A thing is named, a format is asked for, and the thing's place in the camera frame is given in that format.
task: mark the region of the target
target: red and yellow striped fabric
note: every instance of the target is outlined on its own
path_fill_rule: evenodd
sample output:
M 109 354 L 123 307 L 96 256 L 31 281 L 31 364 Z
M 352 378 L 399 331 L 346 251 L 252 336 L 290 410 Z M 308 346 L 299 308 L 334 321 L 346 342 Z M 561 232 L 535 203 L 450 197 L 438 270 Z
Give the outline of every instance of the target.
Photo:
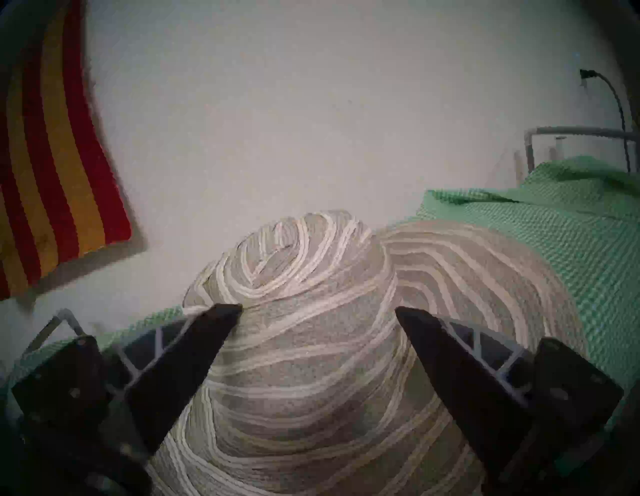
M 0 99 L 0 299 L 131 237 L 84 94 L 82 0 L 48 25 Z

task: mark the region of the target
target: red stripe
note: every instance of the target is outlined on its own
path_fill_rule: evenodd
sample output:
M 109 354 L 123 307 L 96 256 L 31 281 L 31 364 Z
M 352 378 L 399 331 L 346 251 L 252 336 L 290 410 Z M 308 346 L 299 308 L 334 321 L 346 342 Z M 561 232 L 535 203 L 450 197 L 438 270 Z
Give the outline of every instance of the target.
M 40 198 L 58 245 L 59 263 L 78 257 L 78 236 L 74 218 L 60 185 L 56 165 L 51 155 L 47 126 L 40 96 L 40 60 L 42 43 L 27 62 L 22 76 L 22 111 L 24 134 L 31 159 L 31 167 L 38 184 Z
M 10 296 L 9 285 L 7 284 L 2 264 L 0 264 L 0 300 L 6 300 Z
M 82 16 L 82 0 L 72 0 L 65 19 L 62 45 L 65 95 L 80 160 L 102 218 L 104 240 L 109 244 L 131 238 L 131 224 L 109 163 L 95 135 L 85 98 L 81 58 Z
M 40 256 L 36 248 L 29 221 L 24 213 L 18 185 L 11 168 L 11 156 L 9 153 L 9 134 L 6 126 L 6 113 L 4 104 L 6 99 L 0 100 L 3 108 L 0 109 L 0 187 L 4 197 L 4 207 L 6 216 L 9 218 L 9 225 L 13 232 L 13 240 L 18 250 L 24 274 L 27 276 L 29 285 L 39 281 Z

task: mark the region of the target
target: white surface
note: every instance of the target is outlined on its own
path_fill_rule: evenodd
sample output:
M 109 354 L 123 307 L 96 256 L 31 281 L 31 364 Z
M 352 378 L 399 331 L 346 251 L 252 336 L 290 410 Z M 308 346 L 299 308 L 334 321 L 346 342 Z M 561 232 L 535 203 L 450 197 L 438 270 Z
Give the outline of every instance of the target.
M 104 147 L 148 248 L 33 308 L 2 302 L 6 363 L 61 307 L 91 333 L 178 304 L 207 262 L 281 216 L 343 208 L 380 227 L 426 188 L 514 186 L 526 128 L 619 126 L 581 67 L 624 97 L 568 1 L 90 0 L 86 23 Z M 553 142 L 534 139 L 538 161 Z M 574 151 L 624 167 L 620 143 L 566 140 Z

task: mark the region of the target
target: power cord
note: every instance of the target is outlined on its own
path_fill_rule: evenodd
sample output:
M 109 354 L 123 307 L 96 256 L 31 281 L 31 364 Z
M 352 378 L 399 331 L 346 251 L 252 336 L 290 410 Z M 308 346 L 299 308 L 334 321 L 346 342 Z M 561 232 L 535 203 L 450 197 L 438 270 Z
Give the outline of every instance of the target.
M 605 83 L 613 93 L 614 98 L 616 99 L 616 103 L 618 104 L 618 111 L 620 112 L 620 119 L 622 120 L 622 131 L 627 131 L 627 126 L 625 125 L 625 114 L 622 112 L 622 103 L 620 103 L 620 99 L 618 98 L 618 94 L 616 93 L 616 89 L 611 84 L 610 80 L 604 77 L 601 73 L 594 70 L 580 69 L 580 78 L 584 81 L 585 79 L 589 79 L 590 77 L 599 77 Z M 627 159 L 627 173 L 631 174 L 631 162 L 629 161 L 629 150 L 627 148 L 627 139 L 623 138 L 623 144 L 625 147 L 625 159 Z

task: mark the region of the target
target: metal rod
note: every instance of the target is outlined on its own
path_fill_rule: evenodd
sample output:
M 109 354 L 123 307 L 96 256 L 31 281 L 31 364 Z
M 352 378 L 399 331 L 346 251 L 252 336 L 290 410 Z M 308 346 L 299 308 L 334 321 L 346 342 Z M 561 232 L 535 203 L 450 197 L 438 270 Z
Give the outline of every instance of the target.
M 557 126 L 557 127 L 533 127 L 524 133 L 524 146 L 527 154 L 527 168 L 533 172 L 535 165 L 533 159 L 532 138 L 535 134 L 571 134 L 576 136 L 599 136 L 601 138 L 628 139 L 640 142 L 640 134 L 636 132 L 621 131 L 619 129 L 607 129 L 605 127 L 581 127 L 581 126 Z
M 44 343 L 47 338 L 51 335 L 51 333 L 62 323 L 67 322 L 69 327 L 73 329 L 73 331 L 78 336 L 86 336 L 86 333 L 83 331 L 82 327 L 74 317 L 71 310 L 68 308 L 62 308 L 58 310 L 58 313 L 43 327 L 43 329 L 38 333 L 38 335 L 29 343 L 27 349 L 24 350 L 23 355 L 30 353 L 32 351 L 37 350 L 42 343 Z

